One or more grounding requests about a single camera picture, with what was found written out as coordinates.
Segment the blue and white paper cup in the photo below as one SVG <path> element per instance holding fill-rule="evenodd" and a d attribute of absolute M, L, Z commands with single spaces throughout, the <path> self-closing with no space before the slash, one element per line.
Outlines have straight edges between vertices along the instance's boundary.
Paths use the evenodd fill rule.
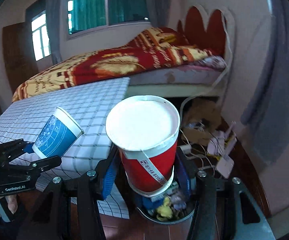
<path fill-rule="evenodd" d="M 62 157 L 84 130 L 64 109 L 57 107 L 33 145 L 34 152 L 41 158 Z"/>

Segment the red heart headboard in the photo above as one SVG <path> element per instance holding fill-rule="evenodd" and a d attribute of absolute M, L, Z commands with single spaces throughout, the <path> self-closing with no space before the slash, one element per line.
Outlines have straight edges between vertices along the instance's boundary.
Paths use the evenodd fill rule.
<path fill-rule="evenodd" d="M 235 35 L 234 19 L 227 8 L 214 9 L 210 14 L 201 6 L 191 6 L 185 22 L 178 21 L 177 46 L 209 50 L 223 59 L 229 57 L 229 41 Z"/>

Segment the white grid bed sheet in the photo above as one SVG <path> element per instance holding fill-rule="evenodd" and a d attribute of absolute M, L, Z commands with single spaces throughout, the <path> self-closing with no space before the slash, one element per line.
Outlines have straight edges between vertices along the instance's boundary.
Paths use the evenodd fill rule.
<path fill-rule="evenodd" d="M 78 178 L 106 159 L 111 141 L 105 121 L 112 108 L 124 99 L 129 78 L 88 83 L 23 99 L 0 116 L 0 144 L 16 139 L 39 145 L 66 130 L 68 145 L 61 165 L 41 174 L 36 188 L 43 191 L 54 177 Z"/>

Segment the black trash bucket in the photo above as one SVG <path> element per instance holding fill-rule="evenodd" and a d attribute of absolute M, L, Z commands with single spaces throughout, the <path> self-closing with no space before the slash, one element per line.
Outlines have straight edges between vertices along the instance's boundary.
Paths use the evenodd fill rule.
<path fill-rule="evenodd" d="M 154 197 L 135 193 L 136 209 L 144 218 L 163 225 L 177 224 L 189 219 L 196 205 L 197 171 L 195 163 L 188 160 L 182 150 L 178 149 L 173 182 L 169 188 Z"/>

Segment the green white milk carton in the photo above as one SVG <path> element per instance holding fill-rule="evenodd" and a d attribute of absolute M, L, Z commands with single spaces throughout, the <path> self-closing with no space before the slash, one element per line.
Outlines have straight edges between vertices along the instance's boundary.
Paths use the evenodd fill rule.
<path fill-rule="evenodd" d="M 164 199 L 166 196 L 171 196 L 172 194 L 176 193 L 179 189 L 179 184 L 177 181 L 173 181 L 172 184 L 166 191 L 164 191 L 161 194 L 158 194 L 157 196 L 151 197 L 151 202 L 157 202 L 160 201 L 161 199 Z"/>

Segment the blue cloth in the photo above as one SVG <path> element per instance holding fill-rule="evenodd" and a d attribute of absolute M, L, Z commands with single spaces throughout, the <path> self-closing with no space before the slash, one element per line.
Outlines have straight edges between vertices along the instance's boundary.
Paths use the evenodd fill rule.
<path fill-rule="evenodd" d="M 159 202 L 152 202 L 150 198 L 139 194 L 134 195 L 134 202 L 136 207 L 144 208 L 146 210 L 155 210 L 160 205 Z"/>

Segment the window with green curtain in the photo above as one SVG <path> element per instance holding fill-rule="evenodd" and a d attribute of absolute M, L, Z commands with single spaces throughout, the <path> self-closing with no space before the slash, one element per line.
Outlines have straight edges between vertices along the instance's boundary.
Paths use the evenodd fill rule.
<path fill-rule="evenodd" d="M 149 22 L 146 0 L 67 0 L 68 35 L 145 22 Z"/>

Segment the brown wooden door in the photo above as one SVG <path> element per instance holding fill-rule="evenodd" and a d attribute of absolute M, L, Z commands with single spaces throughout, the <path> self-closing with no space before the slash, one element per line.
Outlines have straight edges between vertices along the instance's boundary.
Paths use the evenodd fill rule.
<path fill-rule="evenodd" d="M 38 74 L 31 25 L 28 22 L 2 28 L 3 59 L 12 92 L 30 77 Z"/>

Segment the side window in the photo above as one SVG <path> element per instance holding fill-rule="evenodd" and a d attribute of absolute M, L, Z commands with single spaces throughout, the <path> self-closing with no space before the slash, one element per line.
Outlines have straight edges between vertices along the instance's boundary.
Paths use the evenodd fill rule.
<path fill-rule="evenodd" d="M 39 61 L 51 55 L 49 36 L 46 26 L 46 12 L 42 11 L 31 22 L 32 41 L 35 60 Z"/>

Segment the white router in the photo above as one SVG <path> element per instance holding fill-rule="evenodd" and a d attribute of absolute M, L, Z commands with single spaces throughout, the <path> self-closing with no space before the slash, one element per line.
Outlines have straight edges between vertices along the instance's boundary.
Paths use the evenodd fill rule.
<path fill-rule="evenodd" d="M 233 121 L 229 128 L 224 131 L 210 133 L 211 139 L 207 146 L 207 153 L 216 157 L 216 171 L 225 179 L 228 179 L 234 167 L 234 161 L 229 156 L 237 142 L 236 133 L 233 131 L 236 122 Z"/>

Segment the grey hanging cloth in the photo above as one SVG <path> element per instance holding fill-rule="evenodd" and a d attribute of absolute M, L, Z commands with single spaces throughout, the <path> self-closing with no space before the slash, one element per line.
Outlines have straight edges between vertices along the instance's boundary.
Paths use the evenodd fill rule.
<path fill-rule="evenodd" d="M 270 165 L 289 144 L 289 0 L 267 0 L 269 50 L 255 93 L 241 116 L 253 150 Z"/>

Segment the grey curtain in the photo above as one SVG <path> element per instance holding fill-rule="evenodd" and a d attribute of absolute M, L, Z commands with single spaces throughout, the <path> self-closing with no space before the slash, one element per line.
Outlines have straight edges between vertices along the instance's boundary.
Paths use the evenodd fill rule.
<path fill-rule="evenodd" d="M 61 55 L 61 28 L 63 25 L 61 10 L 63 1 L 64 0 L 46 0 L 46 26 L 53 64 L 59 64 L 63 61 Z"/>

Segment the red paper cup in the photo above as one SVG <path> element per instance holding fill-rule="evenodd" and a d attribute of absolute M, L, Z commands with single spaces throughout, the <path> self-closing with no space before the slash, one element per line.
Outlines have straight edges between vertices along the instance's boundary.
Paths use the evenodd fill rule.
<path fill-rule="evenodd" d="M 179 128 L 177 109 L 159 96 L 132 96 L 109 112 L 106 135 L 118 147 L 136 193 L 151 198 L 172 184 Z"/>

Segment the yellow cloth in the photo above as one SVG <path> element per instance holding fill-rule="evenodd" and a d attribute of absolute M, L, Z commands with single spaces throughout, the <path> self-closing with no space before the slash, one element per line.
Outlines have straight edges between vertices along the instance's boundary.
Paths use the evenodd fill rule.
<path fill-rule="evenodd" d="M 161 222 L 168 221 L 173 218 L 173 210 L 171 208 L 171 200 L 169 197 L 165 197 L 163 204 L 156 209 L 157 220 Z"/>

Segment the white power strip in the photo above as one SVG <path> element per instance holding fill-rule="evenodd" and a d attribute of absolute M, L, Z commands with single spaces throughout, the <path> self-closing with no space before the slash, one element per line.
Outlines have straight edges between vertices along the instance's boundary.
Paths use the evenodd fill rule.
<path fill-rule="evenodd" d="M 197 156 L 192 154 L 192 151 L 191 151 L 192 147 L 191 147 L 190 144 L 181 145 L 181 146 L 179 146 L 179 148 L 183 152 L 183 154 L 184 154 L 186 159 L 192 160 L 192 159 L 196 159 L 197 158 Z"/>

